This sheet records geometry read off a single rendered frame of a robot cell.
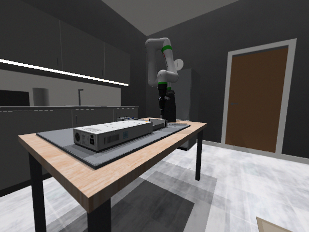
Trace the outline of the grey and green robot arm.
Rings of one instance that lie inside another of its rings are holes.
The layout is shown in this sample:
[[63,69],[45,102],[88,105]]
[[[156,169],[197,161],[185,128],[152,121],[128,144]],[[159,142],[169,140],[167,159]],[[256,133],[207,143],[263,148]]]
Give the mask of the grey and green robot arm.
[[[148,39],[145,43],[148,60],[148,85],[158,87],[158,90],[166,90],[167,94],[174,94],[171,90],[171,83],[178,81],[179,76],[175,68],[173,53],[170,40],[168,38]],[[156,73],[156,52],[161,50],[166,70],[160,70]]]

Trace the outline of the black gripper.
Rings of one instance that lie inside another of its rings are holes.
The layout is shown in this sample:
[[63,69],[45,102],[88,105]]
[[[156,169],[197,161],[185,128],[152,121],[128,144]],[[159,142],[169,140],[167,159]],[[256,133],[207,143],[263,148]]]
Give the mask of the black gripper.
[[164,98],[164,95],[166,95],[166,90],[159,90],[159,107],[160,107],[160,115],[164,115],[164,108],[165,108],[165,103],[166,99]]

